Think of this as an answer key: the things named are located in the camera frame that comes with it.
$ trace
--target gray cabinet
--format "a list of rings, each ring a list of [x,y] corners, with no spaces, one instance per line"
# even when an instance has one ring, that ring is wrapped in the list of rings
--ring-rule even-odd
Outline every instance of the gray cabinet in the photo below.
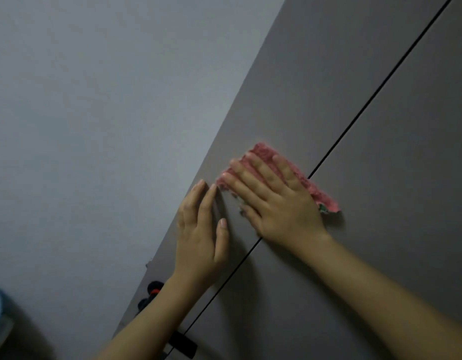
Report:
[[[462,322],[462,0],[448,5],[312,180],[342,207],[327,220],[339,242]],[[235,220],[244,232],[244,219]],[[199,360],[387,356],[306,266],[264,241],[187,336]]]
[[[214,181],[228,160],[265,141],[309,174],[446,0],[286,0],[210,147],[195,181]],[[183,321],[205,308],[258,237],[222,197],[233,235],[228,266]],[[150,280],[174,268],[172,222],[148,266]],[[121,324],[130,321],[135,294]]]

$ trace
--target forearm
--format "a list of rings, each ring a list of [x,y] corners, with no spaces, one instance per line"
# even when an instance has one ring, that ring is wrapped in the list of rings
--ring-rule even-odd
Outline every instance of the forearm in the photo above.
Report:
[[[175,276],[169,278],[156,298],[114,337],[98,359],[157,359],[200,295],[191,284]]]
[[[333,239],[298,254],[401,359],[462,359],[462,326]]]

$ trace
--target hand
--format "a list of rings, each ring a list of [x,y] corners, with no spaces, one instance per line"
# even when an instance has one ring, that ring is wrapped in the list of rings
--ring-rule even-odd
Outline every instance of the hand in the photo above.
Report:
[[[222,218],[216,228],[216,244],[213,241],[211,208],[216,185],[210,187],[199,205],[205,187],[206,183],[199,181],[179,207],[179,236],[173,274],[181,283],[203,293],[214,283],[219,269],[227,260],[229,237],[226,219]]]
[[[306,243],[330,239],[316,203],[283,157],[276,155],[273,161],[286,184],[255,154],[248,153],[247,157],[269,187],[236,159],[230,165],[240,180],[229,173],[224,173],[223,178],[246,202],[241,209],[258,234],[296,255]]]

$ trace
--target pink rag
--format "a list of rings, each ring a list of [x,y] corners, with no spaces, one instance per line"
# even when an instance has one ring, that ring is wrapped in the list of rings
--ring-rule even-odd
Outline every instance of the pink rag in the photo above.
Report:
[[[250,150],[250,152],[256,154],[263,162],[265,162],[271,170],[276,173],[277,176],[279,176],[282,181],[284,182],[284,177],[279,170],[279,168],[276,166],[276,164],[273,162],[273,156],[277,155],[278,152],[275,151],[274,149],[270,148],[268,145],[264,143],[258,143],[254,146],[253,149]],[[340,209],[338,207],[338,204],[331,199],[326,193],[320,191],[312,182],[310,182],[306,176],[301,173],[301,171],[289,160],[286,160],[291,167],[292,171],[294,174],[298,177],[300,180],[301,184],[306,188],[306,190],[311,194],[312,198],[315,200],[316,205],[321,208],[321,205],[325,206],[326,209],[329,212],[338,212]],[[251,164],[250,160],[244,155],[240,159],[241,164],[243,164],[247,170],[249,170],[256,178],[258,178],[261,182],[266,183],[264,178],[258,173],[258,171],[253,167]],[[228,168],[225,170],[225,172],[234,175],[235,177],[238,178],[236,173],[234,172],[233,169]],[[220,177],[217,179],[216,184],[218,187],[220,187],[223,190],[229,190],[228,185],[226,182]]]

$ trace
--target wall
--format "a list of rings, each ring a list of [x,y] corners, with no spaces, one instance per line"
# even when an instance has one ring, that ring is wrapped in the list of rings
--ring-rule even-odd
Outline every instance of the wall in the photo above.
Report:
[[[110,338],[284,0],[0,0],[0,287]]]

